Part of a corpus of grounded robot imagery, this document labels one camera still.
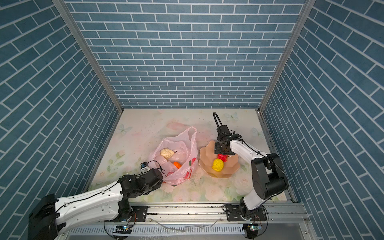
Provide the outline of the red fake fruit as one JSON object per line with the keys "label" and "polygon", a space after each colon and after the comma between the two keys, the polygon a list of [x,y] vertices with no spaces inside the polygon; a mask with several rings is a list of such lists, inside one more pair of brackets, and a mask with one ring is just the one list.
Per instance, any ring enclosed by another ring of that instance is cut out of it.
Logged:
{"label": "red fake fruit", "polygon": [[217,157],[218,159],[222,160],[224,163],[228,160],[227,155],[218,154]]}

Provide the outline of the peach scalloped bowl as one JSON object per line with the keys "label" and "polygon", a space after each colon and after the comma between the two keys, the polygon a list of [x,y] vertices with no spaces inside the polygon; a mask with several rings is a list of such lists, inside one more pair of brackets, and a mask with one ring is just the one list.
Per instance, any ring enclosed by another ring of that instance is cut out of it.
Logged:
{"label": "peach scalloped bowl", "polygon": [[213,178],[229,178],[240,168],[239,156],[216,154],[215,143],[210,141],[200,149],[199,164]]}

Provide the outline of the yellow fake fruit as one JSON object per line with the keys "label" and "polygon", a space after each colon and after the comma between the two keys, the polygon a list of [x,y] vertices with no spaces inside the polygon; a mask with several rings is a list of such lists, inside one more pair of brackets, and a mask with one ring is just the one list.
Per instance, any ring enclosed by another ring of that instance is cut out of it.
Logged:
{"label": "yellow fake fruit", "polygon": [[216,172],[221,172],[224,168],[224,162],[220,159],[215,159],[212,164],[212,169]]}

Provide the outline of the pink plastic bag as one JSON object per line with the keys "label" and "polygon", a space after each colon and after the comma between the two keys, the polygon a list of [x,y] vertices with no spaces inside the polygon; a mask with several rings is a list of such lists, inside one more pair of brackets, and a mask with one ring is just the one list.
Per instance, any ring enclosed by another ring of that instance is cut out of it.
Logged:
{"label": "pink plastic bag", "polygon": [[[160,155],[160,150],[168,148],[175,154],[170,159]],[[175,137],[164,138],[147,160],[151,169],[161,171],[163,181],[171,186],[177,186],[189,180],[198,166],[197,129],[189,127]],[[182,165],[177,169],[173,162]]]}

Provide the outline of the orange fake fruit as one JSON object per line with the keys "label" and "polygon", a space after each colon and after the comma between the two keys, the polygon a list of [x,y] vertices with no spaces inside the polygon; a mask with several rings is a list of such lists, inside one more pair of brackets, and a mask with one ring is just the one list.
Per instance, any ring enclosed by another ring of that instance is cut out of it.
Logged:
{"label": "orange fake fruit", "polygon": [[178,162],[173,162],[174,166],[177,168],[177,169],[180,169],[182,167],[182,165]]}

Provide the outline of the cream fake fruit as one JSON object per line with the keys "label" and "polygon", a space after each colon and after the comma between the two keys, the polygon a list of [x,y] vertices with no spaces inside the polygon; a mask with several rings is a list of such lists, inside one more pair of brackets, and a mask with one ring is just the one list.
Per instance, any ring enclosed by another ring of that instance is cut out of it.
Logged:
{"label": "cream fake fruit", "polygon": [[164,149],[160,150],[160,155],[167,160],[170,159],[174,154],[175,154],[175,152],[173,150],[168,149],[168,148],[164,148]]}

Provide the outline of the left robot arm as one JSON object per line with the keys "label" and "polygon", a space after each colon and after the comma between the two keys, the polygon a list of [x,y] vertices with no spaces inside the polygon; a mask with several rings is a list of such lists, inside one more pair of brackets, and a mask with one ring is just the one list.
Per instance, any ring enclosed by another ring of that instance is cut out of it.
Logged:
{"label": "left robot arm", "polygon": [[28,239],[54,240],[58,235],[95,222],[130,222],[137,214],[129,200],[158,189],[163,183],[159,169],[124,175],[105,187],[56,198],[43,197],[29,214]]}

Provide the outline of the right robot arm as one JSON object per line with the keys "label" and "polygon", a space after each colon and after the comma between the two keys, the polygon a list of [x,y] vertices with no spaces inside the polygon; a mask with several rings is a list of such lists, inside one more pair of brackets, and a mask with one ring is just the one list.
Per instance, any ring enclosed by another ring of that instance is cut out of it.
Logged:
{"label": "right robot arm", "polygon": [[262,153],[249,145],[242,136],[226,125],[217,126],[215,153],[233,156],[239,155],[250,163],[253,189],[240,200],[239,208],[243,219],[256,217],[263,204],[289,187],[288,177],[283,170],[282,160],[276,154]]}

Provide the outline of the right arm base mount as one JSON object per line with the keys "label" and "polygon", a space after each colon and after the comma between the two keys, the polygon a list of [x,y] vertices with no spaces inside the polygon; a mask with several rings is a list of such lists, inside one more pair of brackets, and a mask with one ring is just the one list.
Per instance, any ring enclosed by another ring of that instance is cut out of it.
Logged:
{"label": "right arm base mount", "polygon": [[267,214],[263,208],[257,208],[249,211],[243,205],[225,204],[222,206],[222,210],[227,216],[229,222],[240,221],[266,221]]}

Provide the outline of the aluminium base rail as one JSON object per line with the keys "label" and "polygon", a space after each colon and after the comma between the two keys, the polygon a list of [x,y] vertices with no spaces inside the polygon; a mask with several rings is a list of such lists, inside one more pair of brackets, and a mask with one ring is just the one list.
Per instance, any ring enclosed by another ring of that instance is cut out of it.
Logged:
{"label": "aluminium base rail", "polygon": [[245,219],[235,204],[135,204],[129,223],[93,223],[59,234],[59,240],[233,239],[315,240],[302,204],[264,204]]}

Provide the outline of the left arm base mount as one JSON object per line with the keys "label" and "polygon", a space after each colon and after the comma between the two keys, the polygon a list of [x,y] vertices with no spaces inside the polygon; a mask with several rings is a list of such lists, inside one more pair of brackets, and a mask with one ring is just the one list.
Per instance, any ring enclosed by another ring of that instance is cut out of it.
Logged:
{"label": "left arm base mount", "polygon": [[112,222],[145,222],[148,213],[147,206],[133,206],[127,208],[120,208],[118,215],[112,220]]}

